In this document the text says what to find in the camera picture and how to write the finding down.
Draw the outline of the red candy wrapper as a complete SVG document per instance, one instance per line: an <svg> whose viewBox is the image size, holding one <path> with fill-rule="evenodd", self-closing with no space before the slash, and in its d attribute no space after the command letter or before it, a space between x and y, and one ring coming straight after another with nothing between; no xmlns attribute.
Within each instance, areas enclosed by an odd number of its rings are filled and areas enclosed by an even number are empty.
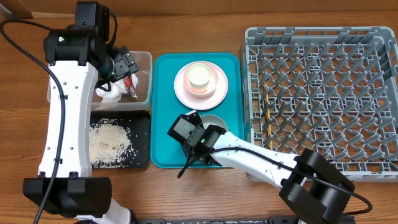
<svg viewBox="0 0 398 224"><path fill-rule="evenodd" d="M127 92L130 93L130 95L133 98L137 98L137 93L136 93L137 83L138 83L138 78L136 77L136 75L134 73L132 75L124 78L124 84L127 89Z"/></svg>

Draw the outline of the white bowl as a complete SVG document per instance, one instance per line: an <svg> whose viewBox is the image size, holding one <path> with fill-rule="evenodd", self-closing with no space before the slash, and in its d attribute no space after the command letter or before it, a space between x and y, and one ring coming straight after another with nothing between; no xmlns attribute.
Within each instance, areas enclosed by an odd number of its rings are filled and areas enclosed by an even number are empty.
<svg viewBox="0 0 398 224"><path fill-rule="evenodd" d="M206 129L209 125L219 126L228 130L227 124L219 117L213 114L206 114L200 116L204 129Z"/></svg>

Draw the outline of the white napkin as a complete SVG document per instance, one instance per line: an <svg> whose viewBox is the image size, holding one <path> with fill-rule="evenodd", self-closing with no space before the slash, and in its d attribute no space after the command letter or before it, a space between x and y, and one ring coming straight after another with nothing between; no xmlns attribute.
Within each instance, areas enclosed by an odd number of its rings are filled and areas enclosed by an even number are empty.
<svg viewBox="0 0 398 224"><path fill-rule="evenodd" d="M102 103L117 103L123 96L130 95L125 87L124 79L115 83L111 83L111 91L104 91L100 88L97 88L96 94L102 98Z"/></svg>

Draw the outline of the cream paper cup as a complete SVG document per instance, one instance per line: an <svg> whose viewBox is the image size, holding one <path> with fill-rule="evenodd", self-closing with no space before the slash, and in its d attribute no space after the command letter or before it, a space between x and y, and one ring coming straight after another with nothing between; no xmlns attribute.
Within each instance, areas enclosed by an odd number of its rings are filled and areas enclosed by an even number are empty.
<svg viewBox="0 0 398 224"><path fill-rule="evenodd" d="M210 81L211 70L204 63L193 63L187 70L187 78L191 86L203 88Z"/></svg>

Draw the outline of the wooden chopstick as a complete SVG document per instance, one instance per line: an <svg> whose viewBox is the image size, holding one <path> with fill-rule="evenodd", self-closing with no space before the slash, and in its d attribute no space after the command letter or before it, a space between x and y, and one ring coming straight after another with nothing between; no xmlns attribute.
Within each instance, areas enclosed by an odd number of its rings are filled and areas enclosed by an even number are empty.
<svg viewBox="0 0 398 224"><path fill-rule="evenodd" d="M269 149L273 150L273 143L272 143L272 139L273 139L273 137L272 137L272 135L273 135L273 133L272 133L272 118L269 118L268 123L269 123L268 124L268 129L267 129L268 145L269 145Z"/></svg>
<svg viewBox="0 0 398 224"><path fill-rule="evenodd" d="M267 90L267 88L268 88L268 86L267 86L267 84L265 83L264 84L264 101L265 101L265 107L266 107L266 113L265 113L265 115L266 115L266 121L268 121L269 120L269 118L270 118L270 111L269 111L269 92L268 91L266 91Z"/></svg>

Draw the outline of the white rice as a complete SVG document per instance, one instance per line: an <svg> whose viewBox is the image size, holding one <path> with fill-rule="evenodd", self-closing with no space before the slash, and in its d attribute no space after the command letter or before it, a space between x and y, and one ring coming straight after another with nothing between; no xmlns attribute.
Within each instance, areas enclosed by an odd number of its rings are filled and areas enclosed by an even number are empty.
<svg viewBox="0 0 398 224"><path fill-rule="evenodd" d="M90 126L89 153L94 169L125 168L131 165L131 160L136 157L131 129L117 119L99 119Z"/></svg>

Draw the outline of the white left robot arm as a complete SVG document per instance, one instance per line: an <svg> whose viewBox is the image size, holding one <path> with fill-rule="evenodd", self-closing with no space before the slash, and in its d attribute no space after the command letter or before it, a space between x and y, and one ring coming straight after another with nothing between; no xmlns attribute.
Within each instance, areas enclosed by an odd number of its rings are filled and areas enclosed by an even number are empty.
<svg viewBox="0 0 398 224"><path fill-rule="evenodd" d="M80 223L132 223L134 214L112 198L107 177L93 177L89 153L90 115L97 88L138 71L130 51L115 47L115 15L96 1L80 1L75 21L52 29L44 40L51 81L49 124L36 178L26 178L24 195L39 212Z"/></svg>

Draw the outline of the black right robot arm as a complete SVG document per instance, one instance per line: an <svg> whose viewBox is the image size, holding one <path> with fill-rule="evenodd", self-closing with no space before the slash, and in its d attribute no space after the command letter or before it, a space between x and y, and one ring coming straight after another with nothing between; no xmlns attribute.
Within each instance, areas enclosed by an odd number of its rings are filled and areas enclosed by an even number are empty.
<svg viewBox="0 0 398 224"><path fill-rule="evenodd" d="M354 192L353 183L318 152L276 152L247 142L221 126L204 126L199 114L180 114L167 134L180 143L187 162L242 170L278 189L304 223L338 223Z"/></svg>

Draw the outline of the grey dishwasher rack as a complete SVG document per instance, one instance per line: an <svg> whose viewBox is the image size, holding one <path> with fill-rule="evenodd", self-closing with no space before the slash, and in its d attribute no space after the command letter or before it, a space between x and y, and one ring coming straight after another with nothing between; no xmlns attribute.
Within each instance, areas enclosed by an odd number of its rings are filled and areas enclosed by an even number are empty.
<svg viewBox="0 0 398 224"><path fill-rule="evenodd" d="M397 181L397 38L389 27L250 27L241 50L245 140L319 152L347 178Z"/></svg>

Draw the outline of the clear plastic bin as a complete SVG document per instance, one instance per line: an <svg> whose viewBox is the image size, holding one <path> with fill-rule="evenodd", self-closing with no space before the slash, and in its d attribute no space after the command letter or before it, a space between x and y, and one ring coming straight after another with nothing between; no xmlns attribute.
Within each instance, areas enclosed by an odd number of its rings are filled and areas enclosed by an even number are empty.
<svg viewBox="0 0 398 224"><path fill-rule="evenodd" d="M137 77L137 98L130 94L124 94L118 102L102 102L96 94L95 81L98 80L98 71L87 63L79 66L77 61L59 61L49 69L58 78L64 94L70 100L73 94L77 98L73 100L72 107L82 109L86 103L92 111L149 111L152 95L152 55L149 52L131 51L133 59L137 62L139 71Z"/></svg>

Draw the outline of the teal serving tray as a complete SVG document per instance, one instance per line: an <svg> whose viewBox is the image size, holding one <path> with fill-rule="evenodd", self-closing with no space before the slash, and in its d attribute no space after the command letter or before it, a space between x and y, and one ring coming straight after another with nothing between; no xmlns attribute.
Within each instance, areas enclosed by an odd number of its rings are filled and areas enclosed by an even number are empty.
<svg viewBox="0 0 398 224"><path fill-rule="evenodd" d="M210 62L220 75L225 74L228 89L217 91L224 97L205 103L204 106L190 106L182 103L174 90L175 79L195 62ZM237 137L244 138L243 93L239 60L231 53L179 53L164 54L154 65L152 93L152 129L150 158L164 169L182 168L186 157L180 143L172 139L167 131L180 114L197 110L200 115L213 114L220 117Z"/></svg>

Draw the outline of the pink plate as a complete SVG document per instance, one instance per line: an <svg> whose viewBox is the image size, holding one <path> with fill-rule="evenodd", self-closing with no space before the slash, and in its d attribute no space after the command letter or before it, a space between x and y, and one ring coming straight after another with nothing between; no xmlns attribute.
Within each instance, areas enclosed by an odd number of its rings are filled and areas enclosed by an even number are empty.
<svg viewBox="0 0 398 224"><path fill-rule="evenodd" d="M194 94L185 88L184 82L187 81L186 71L194 63L204 63L209 66L212 72L218 76L217 84L207 93ZM178 100L185 106L193 110L210 110L218 106L226 98L229 84L225 72L215 63L208 61L196 61L184 65L177 73L174 80L174 92Z"/></svg>

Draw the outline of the pink bowl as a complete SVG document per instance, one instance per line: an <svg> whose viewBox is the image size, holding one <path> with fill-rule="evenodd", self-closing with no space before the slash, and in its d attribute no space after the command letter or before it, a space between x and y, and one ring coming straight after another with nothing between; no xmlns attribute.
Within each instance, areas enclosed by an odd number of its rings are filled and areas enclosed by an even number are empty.
<svg viewBox="0 0 398 224"><path fill-rule="evenodd" d="M207 86L203 87L203 88L195 88L193 86L191 86L190 82L188 81L187 78L187 70L188 68L193 64L193 63L204 63L207 66L209 66L210 70L211 70L211 75L210 75L210 81L207 84ZM212 94L217 86L218 83L218 74L217 71L215 70L214 67L212 67L209 63L207 62L193 62L190 63L188 65L188 67L185 69L184 73L183 73L183 84L184 87L193 95L199 96L199 97L204 97L207 95Z"/></svg>

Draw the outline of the black plastic tray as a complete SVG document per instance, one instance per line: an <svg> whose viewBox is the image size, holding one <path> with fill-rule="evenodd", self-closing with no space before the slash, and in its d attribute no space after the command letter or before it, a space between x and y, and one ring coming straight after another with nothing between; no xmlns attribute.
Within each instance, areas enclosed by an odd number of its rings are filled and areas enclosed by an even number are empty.
<svg viewBox="0 0 398 224"><path fill-rule="evenodd" d="M131 129L131 142L136 151L136 157L128 169L147 167L149 163L150 149L150 114L147 111L93 111L91 113L90 126L101 118L113 118L120 120L122 125Z"/></svg>

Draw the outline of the black mounting rail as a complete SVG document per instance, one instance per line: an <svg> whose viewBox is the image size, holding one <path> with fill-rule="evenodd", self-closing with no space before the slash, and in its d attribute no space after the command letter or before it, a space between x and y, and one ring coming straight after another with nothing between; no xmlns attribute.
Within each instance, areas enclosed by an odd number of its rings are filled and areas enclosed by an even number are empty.
<svg viewBox="0 0 398 224"><path fill-rule="evenodd" d="M135 224L298 224L299 220L294 215L273 215L260 219L188 219L165 220L164 218L135 218Z"/></svg>

